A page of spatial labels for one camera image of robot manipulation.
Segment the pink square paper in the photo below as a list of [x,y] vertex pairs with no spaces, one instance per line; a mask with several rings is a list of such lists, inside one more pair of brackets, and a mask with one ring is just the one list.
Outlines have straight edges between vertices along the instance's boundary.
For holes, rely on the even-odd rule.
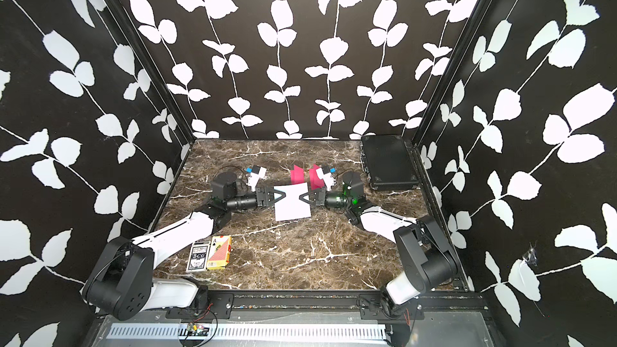
[[294,165],[292,170],[290,170],[290,181],[292,185],[306,183],[305,170],[298,165]]
[[317,175],[317,170],[320,168],[321,167],[318,165],[313,165],[313,167],[309,170],[309,183],[312,190],[321,189],[326,186],[324,181]]

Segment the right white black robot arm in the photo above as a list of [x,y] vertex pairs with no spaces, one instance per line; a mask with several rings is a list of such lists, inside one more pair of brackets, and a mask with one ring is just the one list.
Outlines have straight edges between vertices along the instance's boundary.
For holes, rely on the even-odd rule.
[[403,271],[385,286],[384,300],[391,306],[404,305],[459,274],[455,252],[437,221],[430,215],[397,215],[371,202],[358,172],[344,173],[341,191],[324,186],[299,200],[342,210],[352,225],[396,244]]

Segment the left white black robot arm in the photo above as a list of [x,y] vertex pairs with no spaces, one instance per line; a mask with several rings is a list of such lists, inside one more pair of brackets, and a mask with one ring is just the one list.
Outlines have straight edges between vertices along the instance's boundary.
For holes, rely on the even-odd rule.
[[170,308],[181,317],[202,316],[210,304],[207,286],[192,280],[158,279],[154,270],[195,241],[223,229],[239,210],[267,208],[285,198],[279,187],[254,187],[238,193],[237,177],[224,172],[212,184],[204,204],[176,223],[144,236],[110,240],[86,281],[82,297],[119,321],[139,312]]

